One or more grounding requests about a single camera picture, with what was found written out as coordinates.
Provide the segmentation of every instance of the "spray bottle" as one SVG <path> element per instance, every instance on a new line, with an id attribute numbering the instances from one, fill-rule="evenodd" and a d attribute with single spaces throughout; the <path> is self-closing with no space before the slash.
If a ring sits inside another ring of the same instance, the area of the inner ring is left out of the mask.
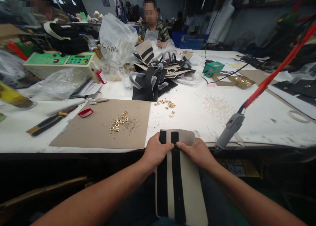
<path id="1" fill-rule="evenodd" d="M 104 77 L 102 70 L 96 65 L 95 62 L 92 61 L 92 65 L 95 68 L 96 75 L 99 77 L 102 84 L 105 84 L 107 82 L 106 78 Z"/>

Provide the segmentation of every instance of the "black bag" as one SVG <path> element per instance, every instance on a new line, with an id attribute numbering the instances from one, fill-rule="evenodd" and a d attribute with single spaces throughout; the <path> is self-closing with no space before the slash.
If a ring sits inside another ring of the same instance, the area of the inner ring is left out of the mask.
<path id="1" fill-rule="evenodd" d="M 89 51 L 88 42 L 80 36 L 79 28 L 75 24 L 59 25 L 48 22 L 44 24 L 44 30 L 50 35 L 48 42 L 57 51 L 68 55 Z"/>

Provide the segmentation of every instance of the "plastic bag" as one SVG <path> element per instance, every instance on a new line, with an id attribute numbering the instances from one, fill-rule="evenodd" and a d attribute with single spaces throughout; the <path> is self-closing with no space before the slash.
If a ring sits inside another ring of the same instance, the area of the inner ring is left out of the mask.
<path id="1" fill-rule="evenodd" d="M 0 50 L 0 80 L 11 88 L 25 88 L 40 81 L 24 68 L 24 62 L 24 60 Z"/>
<path id="2" fill-rule="evenodd" d="M 144 41 L 149 39 L 150 41 L 156 41 L 157 43 L 158 33 L 159 33 L 158 30 L 154 30 L 154 31 L 146 30 Z"/>
<path id="3" fill-rule="evenodd" d="M 78 68 L 67 68 L 49 75 L 45 80 L 32 85 L 26 92 L 35 100 L 49 100 L 54 98 L 68 99 L 87 79 Z"/>
<path id="4" fill-rule="evenodd" d="M 129 61 L 137 42 L 136 29 L 108 13 L 102 20 L 99 34 L 101 52 L 106 61 L 106 66 L 123 67 Z"/>
<path id="5" fill-rule="evenodd" d="M 110 81 L 121 81 L 125 69 L 122 67 L 110 67 Z"/>
<path id="6" fill-rule="evenodd" d="M 295 72 L 291 72 L 290 75 L 293 79 L 291 84 L 296 84 L 301 79 L 303 80 L 315 80 L 316 79 L 316 63 L 305 64 L 301 69 Z"/>
<path id="7" fill-rule="evenodd" d="M 197 71 L 195 73 L 187 72 L 177 76 L 176 81 L 184 85 L 197 86 L 202 81 L 202 74 Z"/>
<path id="8" fill-rule="evenodd" d="M 165 53 L 166 51 L 169 51 L 171 54 L 175 52 L 175 46 L 172 39 L 167 40 L 162 48 L 158 48 L 157 40 L 151 41 L 151 46 L 154 51 L 155 57 L 159 56 L 160 53 Z"/>

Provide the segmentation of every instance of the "green container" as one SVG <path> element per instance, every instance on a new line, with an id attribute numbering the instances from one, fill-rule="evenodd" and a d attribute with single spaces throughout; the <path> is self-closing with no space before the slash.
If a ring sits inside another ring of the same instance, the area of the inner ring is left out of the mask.
<path id="1" fill-rule="evenodd" d="M 210 78 L 213 74 L 220 73 L 223 70 L 224 66 L 225 65 L 220 62 L 206 63 L 203 73 L 206 77 Z"/>

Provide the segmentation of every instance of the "blue bin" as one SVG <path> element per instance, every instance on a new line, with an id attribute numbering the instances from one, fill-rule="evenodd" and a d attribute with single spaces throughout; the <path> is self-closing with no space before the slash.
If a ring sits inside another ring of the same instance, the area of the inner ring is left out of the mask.
<path id="1" fill-rule="evenodd" d="M 179 32 L 173 32 L 172 33 L 172 41 L 174 43 L 174 46 L 179 48 L 180 47 L 180 41 L 181 41 L 181 37 L 182 35 L 186 35 L 187 33 L 179 31 Z"/>
<path id="2" fill-rule="evenodd" d="M 180 41 L 180 48 L 200 50 L 203 42 L 204 38 L 198 36 L 183 35 Z"/>

